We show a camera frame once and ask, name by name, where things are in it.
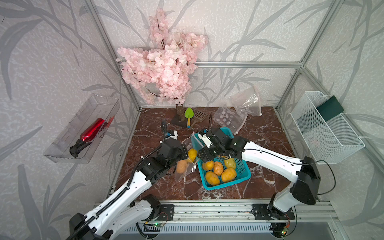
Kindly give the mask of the clear zipper bag with dots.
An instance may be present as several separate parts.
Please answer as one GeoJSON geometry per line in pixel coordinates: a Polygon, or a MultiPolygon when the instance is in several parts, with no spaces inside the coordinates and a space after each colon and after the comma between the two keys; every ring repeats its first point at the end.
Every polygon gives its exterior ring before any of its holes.
{"type": "MultiPolygon", "coordinates": [[[[183,144],[187,148],[187,156],[183,160],[187,160],[188,159],[188,151],[190,149],[195,149],[195,150],[198,151],[201,148],[201,144],[197,144],[196,141],[197,141],[197,138],[196,138],[196,136],[194,134],[191,134],[190,137],[188,137],[186,140],[183,141],[183,144]]],[[[179,182],[179,181],[185,179],[186,176],[188,176],[189,174],[195,172],[196,171],[196,167],[197,167],[196,166],[197,161],[198,161],[198,159],[196,157],[196,160],[193,163],[189,162],[189,166],[188,166],[188,168],[187,168],[187,170],[186,170],[186,172],[184,174],[180,175],[180,174],[178,174],[175,171],[175,181],[179,182]]]]}

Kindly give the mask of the yellow wrinkled potato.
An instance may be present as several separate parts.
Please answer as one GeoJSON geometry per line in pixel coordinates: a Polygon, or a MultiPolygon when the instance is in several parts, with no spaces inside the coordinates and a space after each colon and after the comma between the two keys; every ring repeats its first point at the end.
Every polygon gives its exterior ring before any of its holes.
{"type": "Polygon", "coordinates": [[[188,151],[188,161],[190,163],[193,163],[195,160],[196,160],[196,157],[197,157],[197,154],[198,154],[198,151],[195,150],[195,149],[190,149],[188,151]]]}

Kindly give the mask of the large brown potato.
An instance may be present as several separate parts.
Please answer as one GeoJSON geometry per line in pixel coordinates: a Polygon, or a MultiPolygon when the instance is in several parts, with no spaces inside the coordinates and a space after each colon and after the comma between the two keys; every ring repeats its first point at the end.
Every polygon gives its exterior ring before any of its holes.
{"type": "Polygon", "coordinates": [[[222,179],[223,183],[231,182],[236,177],[237,177],[237,172],[235,169],[232,169],[232,168],[225,169],[221,175],[221,179],[222,179]]]}

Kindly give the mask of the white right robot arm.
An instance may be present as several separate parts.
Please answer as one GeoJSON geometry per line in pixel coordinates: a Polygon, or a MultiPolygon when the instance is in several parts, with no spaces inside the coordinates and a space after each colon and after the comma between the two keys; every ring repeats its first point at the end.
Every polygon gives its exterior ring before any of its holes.
{"type": "Polygon", "coordinates": [[[321,176],[314,159],[288,157],[246,138],[228,136],[220,128],[201,130],[198,140],[204,143],[198,157],[205,163],[217,157],[235,158],[260,165],[289,180],[290,185],[272,197],[270,210],[286,213],[298,204],[316,204],[321,176]]]}

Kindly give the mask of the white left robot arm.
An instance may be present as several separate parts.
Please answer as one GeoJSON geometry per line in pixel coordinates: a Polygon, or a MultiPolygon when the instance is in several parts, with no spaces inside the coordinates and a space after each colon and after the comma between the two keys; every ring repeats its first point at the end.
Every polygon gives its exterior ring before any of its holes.
{"type": "Polygon", "coordinates": [[[85,215],[77,213],[70,220],[70,240],[113,240],[128,227],[157,217],[160,202],[147,196],[131,206],[142,193],[163,178],[178,161],[188,158],[184,144],[166,139],[147,156],[141,158],[129,180],[104,202],[85,215]]]}

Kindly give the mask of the clear zipper bag rear flat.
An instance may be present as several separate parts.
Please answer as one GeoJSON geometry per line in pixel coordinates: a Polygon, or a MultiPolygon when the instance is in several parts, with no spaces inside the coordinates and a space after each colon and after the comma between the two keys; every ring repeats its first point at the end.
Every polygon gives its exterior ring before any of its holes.
{"type": "Polygon", "coordinates": [[[213,115],[213,120],[221,127],[229,128],[233,135],[237,135],[244,126],[248,115],[238,114],[228,107],[220,107],[213,115]]]}

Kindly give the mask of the clear zipper bag rear upright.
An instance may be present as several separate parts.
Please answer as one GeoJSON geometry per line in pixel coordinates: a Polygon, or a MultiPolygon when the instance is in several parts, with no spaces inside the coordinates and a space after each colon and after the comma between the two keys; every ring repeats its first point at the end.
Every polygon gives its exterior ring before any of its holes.
{"type": "Polygon", "coordinates": [[[229,103],[242,118],[246,118],[248,115],[253,117],[262,115],[261,98],[256,86],[231,96],[229,103]]]}

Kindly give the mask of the green-yellow potato right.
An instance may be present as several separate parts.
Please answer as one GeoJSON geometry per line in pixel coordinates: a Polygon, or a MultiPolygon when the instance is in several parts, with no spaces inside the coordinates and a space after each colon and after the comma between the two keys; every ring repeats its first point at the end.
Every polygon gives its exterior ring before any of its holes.
{"type": "Polygon", "coordinates": [[[225,166],[227,169],[228,168],[232,168],[232,169],[237,168],[237,164],[236,164],[236,161],[234,158],[226,159],[226,160],[224,160],[224,163],[225,163],[225,166]]]}

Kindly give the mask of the orange potato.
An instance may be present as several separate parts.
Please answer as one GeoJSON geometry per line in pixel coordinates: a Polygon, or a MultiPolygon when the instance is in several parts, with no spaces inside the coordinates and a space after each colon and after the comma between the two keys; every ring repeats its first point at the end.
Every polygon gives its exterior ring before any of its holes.
{"type": "Polygon", "coordinates": [[[202,164],[204,171],[211,171],[214,168],[214,161],[209,161],[202,164]]]}
{"type": "Polygon", "coordinates": [[[213,172],[214,172],[217,176],[221,176],[222,173],[224,172],[223,164],[222,164],[221,162],[214,162],[213,172]]]}

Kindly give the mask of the orange potato centre left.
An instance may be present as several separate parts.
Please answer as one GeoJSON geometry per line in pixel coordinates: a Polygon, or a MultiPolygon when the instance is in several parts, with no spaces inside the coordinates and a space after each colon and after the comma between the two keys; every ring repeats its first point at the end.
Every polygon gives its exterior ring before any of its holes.
{"type": "Polygon", "coordinates": [[[214,161],[209,161],[202,164],[204,171],[211,171],[214,168],[214,161]]]}

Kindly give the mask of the teal plastic basket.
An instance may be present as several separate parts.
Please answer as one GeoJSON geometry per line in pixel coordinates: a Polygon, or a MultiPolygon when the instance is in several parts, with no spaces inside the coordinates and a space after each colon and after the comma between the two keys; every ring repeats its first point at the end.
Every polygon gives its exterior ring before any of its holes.
{"type": "Polygon", "coordinates": [[[196,160],[203,186],[209,191],[236,185],[251,177],[247,163],[233,155],[220,154],[206,163],[199,156],[196,160]]]}

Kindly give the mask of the tan toy rake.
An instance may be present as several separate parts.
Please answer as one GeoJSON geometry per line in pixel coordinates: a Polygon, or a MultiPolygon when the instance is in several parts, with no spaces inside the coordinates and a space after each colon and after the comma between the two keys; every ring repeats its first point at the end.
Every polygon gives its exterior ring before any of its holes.
{"type": "Polygon", "coordinates": [[[204,121],[207,116],[208,116],[208,114],[206,114],[204,112],[195,111],[194,116],[193,116],[194,124],[204,121]]]}

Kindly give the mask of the green toy shovel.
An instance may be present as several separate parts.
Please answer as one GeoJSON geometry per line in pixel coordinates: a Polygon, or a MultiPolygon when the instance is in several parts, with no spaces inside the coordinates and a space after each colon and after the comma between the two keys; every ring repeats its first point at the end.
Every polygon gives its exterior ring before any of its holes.
{"type": "Polygon", "coordinates": [[[187,128],[191,128],[191,118],[194,116],[194,111],[191,108],[187,108],[185,111],[185,118],[187,118],[187,128]]]}

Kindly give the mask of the pink cherry blossom tree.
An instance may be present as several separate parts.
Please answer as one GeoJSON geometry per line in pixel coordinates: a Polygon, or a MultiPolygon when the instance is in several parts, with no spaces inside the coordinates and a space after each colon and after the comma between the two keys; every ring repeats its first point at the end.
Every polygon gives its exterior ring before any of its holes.
{"type": "Polygon", "coordinates": [[[117,49],[123,80],[148,104],[159,100],[181,106],[192,89],[189,76],[197,69],[198,54],[208,44],[208,37],[171,32],[162,8],[150,17],[149,29],[155,48],[117,49]]]}

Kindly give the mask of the dark green card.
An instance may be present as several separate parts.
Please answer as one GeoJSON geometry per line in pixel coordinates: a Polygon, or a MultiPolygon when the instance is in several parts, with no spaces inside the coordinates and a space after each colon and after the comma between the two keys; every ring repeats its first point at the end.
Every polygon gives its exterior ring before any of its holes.
{"type": "Polygon", "coordinates": [[[345,111],[335,96],[332,96],[327,101],[319,105],[317,110],[325,122],[333,119],[345,111]]]}

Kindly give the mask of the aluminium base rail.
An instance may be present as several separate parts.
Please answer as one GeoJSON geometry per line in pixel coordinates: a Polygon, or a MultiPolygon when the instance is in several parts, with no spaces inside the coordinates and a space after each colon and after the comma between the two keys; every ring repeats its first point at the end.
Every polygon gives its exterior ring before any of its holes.
{"type": "Polygon", "coordinates": [[[126,209],[113,226],[119,234],[202,234],[202,233],[271,233],[285,231],[292,237],[299,231],[326,232],[335,239],[341,234],[340,221],[330,202],[298,204],[274,217],[267,212],[267,199],[176,200],[161,201],[161,213],[146,221],[145,205],[126,209]]]}

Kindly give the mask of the clear acrylic wall shelf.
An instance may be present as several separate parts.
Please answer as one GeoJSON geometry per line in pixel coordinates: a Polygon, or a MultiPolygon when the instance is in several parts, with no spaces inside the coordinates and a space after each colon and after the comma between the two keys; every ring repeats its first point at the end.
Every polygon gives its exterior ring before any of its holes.
{"type": "Polygon", "coordinates": [[[85,101],[64,130],[46,149],[44,156],[54,163],[87,164],[90,162],[109,126],[120,109],[120,101],[116,98],[103,97],[96,94],[85,101]],[[77,158],[70,154],[70,147],[80,138],[80,134],[97,118],[105,120],[92,143],[82,150],[77,158]]]}

